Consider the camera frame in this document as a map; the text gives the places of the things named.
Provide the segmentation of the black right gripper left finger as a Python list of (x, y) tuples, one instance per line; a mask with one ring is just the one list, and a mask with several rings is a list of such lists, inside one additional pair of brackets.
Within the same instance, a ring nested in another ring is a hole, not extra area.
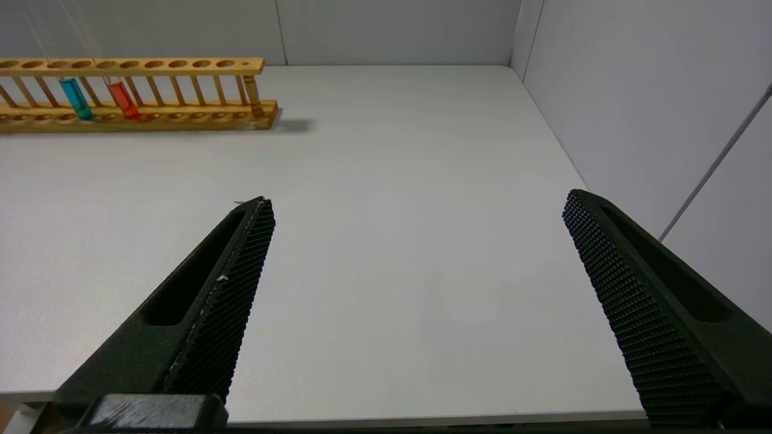
[(226, 400), (275, 227), (267, 198), (232, 209), (56, 390), (55, 404), (108, 394)]

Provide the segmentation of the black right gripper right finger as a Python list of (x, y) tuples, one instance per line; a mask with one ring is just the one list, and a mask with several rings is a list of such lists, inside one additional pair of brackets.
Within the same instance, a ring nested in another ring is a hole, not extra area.
[(768, 424), (771, 335), (601, 196), (563, 223), (651, 424)]

